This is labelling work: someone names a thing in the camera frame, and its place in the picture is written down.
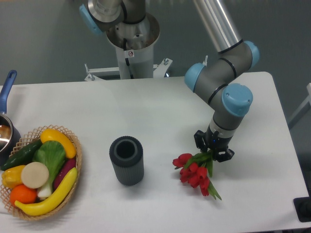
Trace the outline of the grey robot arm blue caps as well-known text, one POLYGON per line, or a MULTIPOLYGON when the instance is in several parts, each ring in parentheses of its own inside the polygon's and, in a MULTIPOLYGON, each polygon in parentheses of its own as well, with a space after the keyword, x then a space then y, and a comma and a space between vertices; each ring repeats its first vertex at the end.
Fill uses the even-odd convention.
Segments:
MULTIPOLYGON (((259 50, 240 37, 220 0, 196 0, 194 5, 219 55, 210 67, 192 65, 184 77, 187 87, 214 110, 207 130, 197 131, 194 139, 200 151, 211 151, 213 160, 224 162, 234 155, 228 144, 253 101, 250 89, 234 80, 258 62, 259 50)), ((115 47, 121 79, 154 77, 159 24, 146 12, 145 1, 88 0, 79 12, 93 33, 106 33, 115 47)))

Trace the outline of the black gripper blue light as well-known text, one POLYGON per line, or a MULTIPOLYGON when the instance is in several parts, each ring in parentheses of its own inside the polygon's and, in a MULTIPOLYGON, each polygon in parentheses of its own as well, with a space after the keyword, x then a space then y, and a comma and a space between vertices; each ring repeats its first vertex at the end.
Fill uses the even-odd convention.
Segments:
POLYGON ((205 133, 198 130, 194 134, 194 141, 200 152, 207 152, 208 148, 213 150, 212 158, 219 163, 231 160, 235 155, 235 152, 228 148, 231 139, 232 137, 221 138, 218 131, 213 133, 211 130, 205 133))

